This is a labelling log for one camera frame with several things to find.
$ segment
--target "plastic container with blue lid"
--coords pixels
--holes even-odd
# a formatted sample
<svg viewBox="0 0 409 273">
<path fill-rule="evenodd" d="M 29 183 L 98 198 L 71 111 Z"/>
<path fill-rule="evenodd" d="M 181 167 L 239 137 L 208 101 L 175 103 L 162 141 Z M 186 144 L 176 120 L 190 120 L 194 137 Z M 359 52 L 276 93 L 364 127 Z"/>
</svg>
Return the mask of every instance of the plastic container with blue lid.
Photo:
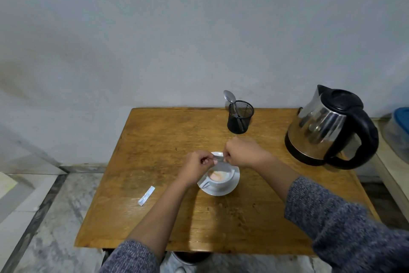
<svg viewBox="0 0 409 273">
<path fill-rule="evenodd" d="M 409 107 L 395 110 L 382 134 L 393 151 L 409 164 Z"/>
</svg>

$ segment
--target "white saucer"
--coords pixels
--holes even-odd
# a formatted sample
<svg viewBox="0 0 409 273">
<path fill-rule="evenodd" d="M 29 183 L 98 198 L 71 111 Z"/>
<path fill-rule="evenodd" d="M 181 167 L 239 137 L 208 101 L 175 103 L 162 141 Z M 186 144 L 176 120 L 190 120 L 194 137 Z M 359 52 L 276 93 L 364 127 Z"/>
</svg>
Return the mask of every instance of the white saucer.
<svg viewBox="0 0 409 273">
<path fill-rule="evenodd" d="M 213 155 L 217 156 L 217 157 L 223 157 L 223 153 L 222 152 L 212 152 Z M 233 173 L 233 178 L 230 181 L 230 183 L 223 187 L 223 188 L 215 188 L 212 185 L 208 185 L 205 188 L 201 188 L 205 193 L 210 194 L 212 196 L 224 196 L 229 194 L 230 192 L 232 192 L 238 185 L 238 181 L 240 180 L 240 170 L 238 167 L 230 165 L 229 166 L 234 170 Z M 199 182 L 197 183 L 197 185 L 200 187 L 200 185 L 203 183 L 203 181 L 205 180 L 205 175 L 199 180 Z"/>
</svg>

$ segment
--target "hand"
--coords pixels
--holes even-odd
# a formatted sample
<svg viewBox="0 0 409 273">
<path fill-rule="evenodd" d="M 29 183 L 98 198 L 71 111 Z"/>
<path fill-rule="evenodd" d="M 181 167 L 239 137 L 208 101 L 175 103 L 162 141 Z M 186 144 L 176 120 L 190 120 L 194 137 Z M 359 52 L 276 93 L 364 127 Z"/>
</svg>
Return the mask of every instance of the hand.
<svg viewBox="0 0 409 273">
<path fill-rule="evenodd" d="M 206 150 L 189 153 L 177 179 L 186 183 L 188 187 L 192 187 L 210 168 L 217 164 L 217 160 L 213 160 L 213 158 L 213 154 Z"/>
<path fill-rule="evenodd" d="M 266 159 L 274 158 L 251 138 L 240 139 L 237 136 L 229 139 L 223 149 L 225 162 L 235 166 L 251 167 Z"/>
</svg>

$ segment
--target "person's left hand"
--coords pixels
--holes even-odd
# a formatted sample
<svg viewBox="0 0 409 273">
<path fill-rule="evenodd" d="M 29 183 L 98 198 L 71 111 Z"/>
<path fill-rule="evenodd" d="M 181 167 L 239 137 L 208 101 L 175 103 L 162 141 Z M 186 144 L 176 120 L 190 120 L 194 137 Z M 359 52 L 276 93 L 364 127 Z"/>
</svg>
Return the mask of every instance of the person's left hand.
<svg viewBox="0 0 409 273">
<path fill-rule="evenodd" d="M 189 153 L 177 179 L 186 183 L 188 187 L 195 185 L 211 167 L 217 164 L 217 160 L 213 158 L 213 154 L 206 150 Z"/>
</svg>

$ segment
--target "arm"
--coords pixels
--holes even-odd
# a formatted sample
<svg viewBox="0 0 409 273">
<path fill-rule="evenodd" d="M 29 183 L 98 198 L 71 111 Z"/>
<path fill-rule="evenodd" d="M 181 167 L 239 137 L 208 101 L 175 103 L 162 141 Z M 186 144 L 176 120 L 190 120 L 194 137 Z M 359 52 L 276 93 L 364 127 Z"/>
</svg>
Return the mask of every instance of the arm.
<svg viewBox="0 0 409 273">
<path fill-rule="evenodd" d="M 105 262 L 101 272 L 157 271 L 187 190 L 217 164 L 204 150 L 190 153 L 177 178 Z"/>
<path fill-rule="evenodd" d="M 286 202 L 284 217 L 312 240 L 314 252 L 334 270 L 391 272 L 409 267 L 409 233 L 390 230 L 367 218 L 358 204 L 348 203 L 302 177 L 255 141 L 233 138 L 225 160 L 258 172 Z"/>
</svg>

